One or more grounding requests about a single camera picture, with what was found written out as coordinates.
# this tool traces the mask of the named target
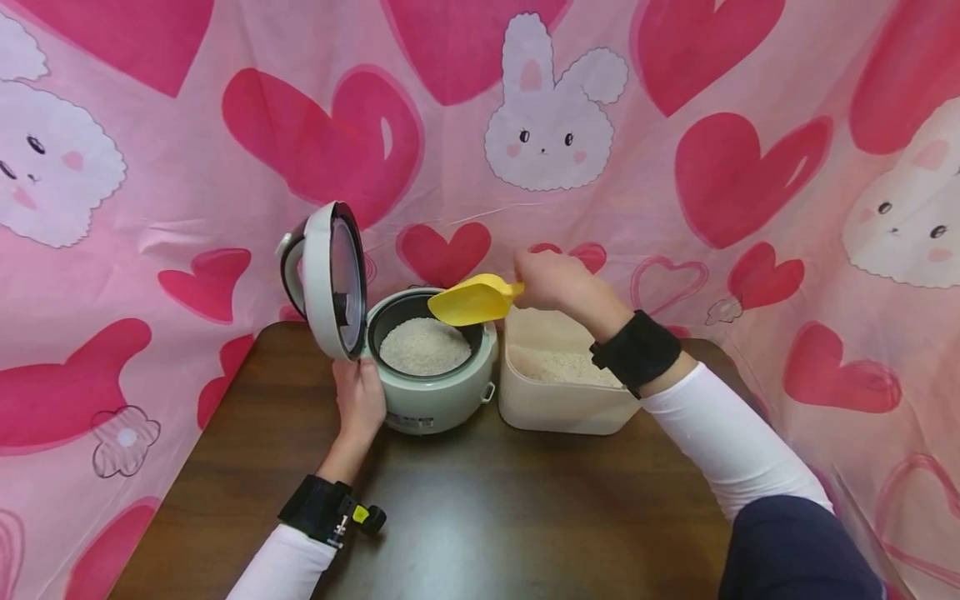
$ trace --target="open lid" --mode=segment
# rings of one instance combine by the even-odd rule
[[[320,349],[335,360],[357,360],[367,332],[367,274],[350,207],[324,206],[284,235],[276,251],[287,296]]]

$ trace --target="wooden table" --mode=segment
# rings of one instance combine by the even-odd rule
[[[719,348],[688,348],[744,390]],[[266,329],[110,597],[224,598],[333,441],[334,394],[306,325]],[[434,437],[384,430],[367,467],[382,537],[354,532],[314,598],[716,597],[729,527],[642,411],[600,438],[516,430],[492,403]]]

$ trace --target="left hand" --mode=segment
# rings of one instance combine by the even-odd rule
[[[335,361],[333,380],[340,407],[340,436],[372,438],[387,417],[387,402],[376,363]]]

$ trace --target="rice grain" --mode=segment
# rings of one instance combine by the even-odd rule
[[[609,370],[597,369],[589,354],[540,350],[513,344],[507,347],[507,354],[517,372],[536,381],[623,387]]]
[[[409,375],[439,375],[470,358],[470,345],[456,327],[421,317],[397,325],[380,344],[380,358]]]

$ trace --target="rice cooker base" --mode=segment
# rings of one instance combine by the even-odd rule
[[[387,397],[387,426],[400,433],[431,435],[452,429],[490,399],[493,363],[499,354],[493,324],[459,327],[470,344],[470,358],[440,375],[407,375],[379,358],[379,346],[387,333],[404,321],[432,317],[426,301],[440,292],[437,288],[404,290],[382,300],[369,314],[365,353],[380,369]]]

